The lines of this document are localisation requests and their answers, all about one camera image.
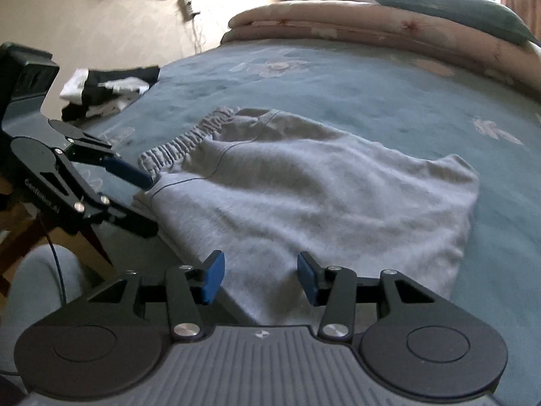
metal screw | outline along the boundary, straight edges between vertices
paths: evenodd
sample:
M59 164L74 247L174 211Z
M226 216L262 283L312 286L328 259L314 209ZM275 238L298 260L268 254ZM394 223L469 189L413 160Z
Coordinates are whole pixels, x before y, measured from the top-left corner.
M323 327L323 334L329 337L344 337L349 333L349 328L342 324L328 324Z
M83 203L80 203L79 201L77 201L77 203L75 203L73 207L77 212L83 213L85 211L85 205Z
M178 324L173 328L173 331L180 337L194 337L201 332L201 329L196 324Z

mattress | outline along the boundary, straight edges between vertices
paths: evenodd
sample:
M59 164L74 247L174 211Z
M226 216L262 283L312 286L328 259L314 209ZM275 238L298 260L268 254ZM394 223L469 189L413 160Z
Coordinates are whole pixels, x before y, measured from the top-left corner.
M539 103L417 53L266 39L169 64L135 104L85 128L136 163L140 153L187 131L219 105L289 111L407 155L458 154L471 164L480 175L480 195L451 299L495 327L509 347L497 398L521 406L541 399ZM79 169L96 189L132 202L131 185L100 168ZM164 270L179 262L159 238L138 239L106 223L97 230L119 270ZM242 307L227 294L219 301L242 320Z

person's leg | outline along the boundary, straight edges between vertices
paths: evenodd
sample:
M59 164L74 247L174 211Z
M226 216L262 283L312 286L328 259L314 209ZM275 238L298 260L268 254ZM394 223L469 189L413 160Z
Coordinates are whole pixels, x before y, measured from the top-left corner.
M68 302L99 284L101 278L82 266L69 250L55 246L55 251ZM17 339L30 325L59 309L61 300L60 281L51 248L49 245L39 246L17 268L7 297L0 326L0 370L17 371L13 360ZM7 379L23 388L19 377Z

pillow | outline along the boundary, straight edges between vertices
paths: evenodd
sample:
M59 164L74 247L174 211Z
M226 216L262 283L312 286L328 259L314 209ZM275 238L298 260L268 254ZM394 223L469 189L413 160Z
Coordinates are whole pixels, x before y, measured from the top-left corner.
M376 0L392 6L432 17L446 18L473 27L513 44L539 41L524 21L511 9L492 0Z

wall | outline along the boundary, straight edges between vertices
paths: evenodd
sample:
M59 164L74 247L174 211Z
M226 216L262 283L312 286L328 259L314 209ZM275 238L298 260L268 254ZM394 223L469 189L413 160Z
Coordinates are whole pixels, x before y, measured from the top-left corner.
M204 49L216 47L234 14L275 0L196 0ZM0 43L18 42L53 53L61 72L42 112L59 117L58 94L78 67L164 65L194 54L191 24L178 0L0 0Z

